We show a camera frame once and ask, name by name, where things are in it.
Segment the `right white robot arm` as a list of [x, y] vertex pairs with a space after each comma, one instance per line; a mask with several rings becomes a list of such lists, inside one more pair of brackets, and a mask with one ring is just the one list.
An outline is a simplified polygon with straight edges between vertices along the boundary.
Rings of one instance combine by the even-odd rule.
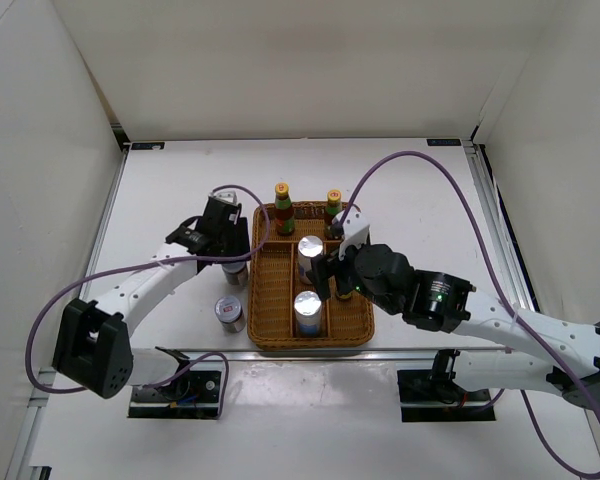
[[321, 300], [333, 291], [355, 292], [418, 329], [501, 345], [494, 352], [438, 351], [422, 392], [453, 400], [482, 389], [530, 390], [600, 408], [600, 322], [570, 323], [525, 309], [511, 313], [469, 281], [417, 270], [384, 244], [321, 254], [312, 260], [309, 278]]

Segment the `tall chili sauce bottle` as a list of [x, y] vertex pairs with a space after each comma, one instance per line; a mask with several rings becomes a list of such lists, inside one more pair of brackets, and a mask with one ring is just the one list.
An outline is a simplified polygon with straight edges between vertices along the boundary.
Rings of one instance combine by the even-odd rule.
[[338, 189], [329, 190], [327, 193], [326, 207], [324, 209], [324, 235], [326, 239], [334, 239], [331, 231], [332, 221], [342, 211], [342, 194]]
[[288, 236], [294, 233], [294, 207], [289, 196], [289, 186], [284, 182], [275, 186], [274, 221], [279, 235]]

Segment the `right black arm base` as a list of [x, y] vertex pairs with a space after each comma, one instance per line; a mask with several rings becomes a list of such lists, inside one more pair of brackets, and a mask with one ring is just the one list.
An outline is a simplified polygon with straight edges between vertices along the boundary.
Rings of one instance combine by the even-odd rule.
[[494, 403], [488, 389], [467, 391], [454, 383], [460, 351], [440, 350], [430, 365], [397, 367], [403, 423], [492, 422]]

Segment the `dark glass jar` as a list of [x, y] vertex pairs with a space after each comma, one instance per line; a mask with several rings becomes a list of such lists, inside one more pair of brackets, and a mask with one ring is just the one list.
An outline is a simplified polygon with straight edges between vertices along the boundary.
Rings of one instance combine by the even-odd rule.
[[242, 304], [233, 295], [219, 298], [215, 304], [214, 312], [217, 320], [227, 333], [239, 333], [246, 325]]
[[249, 270], [246, 262], [225, 263], [222, 271], [230, 285], [245, 287], [248, 284]]

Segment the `white silver-lid canister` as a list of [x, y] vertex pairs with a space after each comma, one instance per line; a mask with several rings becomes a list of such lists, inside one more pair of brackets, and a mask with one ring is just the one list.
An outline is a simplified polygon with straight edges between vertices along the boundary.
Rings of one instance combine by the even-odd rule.
[[323, 241], [315, 235], [302, 237], [297, 244], [297, 266], [299, 279], [302, 283], [309, 285], [311, 280], [308, 273], [312, 270], [311, 261], [321, 255], [324, 251]]
[[318, 336], [322, 326], [322, 301], [313, 291], [302, 291], [294, 299], [296, 329], [301, 335]]

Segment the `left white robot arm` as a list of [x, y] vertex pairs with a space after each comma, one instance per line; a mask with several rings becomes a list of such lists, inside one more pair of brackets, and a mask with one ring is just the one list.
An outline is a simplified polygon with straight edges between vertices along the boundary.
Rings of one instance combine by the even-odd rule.
[[110, 291], [63, 310], [52, 360], [56, 372], [109, 399], [123, 387], [156, 388], [166, 399], [186, 395], [187, 357], [176, 350], [133, 348], [140, 323], [167, 296], [219, 259], [249, 251], [248, 222], [233, 191], [208, 197], [197, 220], [181, 223], [150, 261]]

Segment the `small yellow-label bottle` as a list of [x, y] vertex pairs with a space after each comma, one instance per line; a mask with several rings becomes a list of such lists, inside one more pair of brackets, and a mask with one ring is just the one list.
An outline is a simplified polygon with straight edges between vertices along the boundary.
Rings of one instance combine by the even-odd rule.
[[335, 276], [336, 298], [340, 301], [348, 301], [353, 296], [354, 286], [348, 274], [337, 274]]

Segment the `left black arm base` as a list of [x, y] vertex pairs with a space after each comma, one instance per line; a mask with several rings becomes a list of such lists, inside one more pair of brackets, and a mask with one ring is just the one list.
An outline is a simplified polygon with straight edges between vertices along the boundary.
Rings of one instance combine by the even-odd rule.
[[177, 379], [174, 386], [133, 387], [127, 417], [158, 420], [217, 420], [226, 368], [221, 361], [203, 361]]

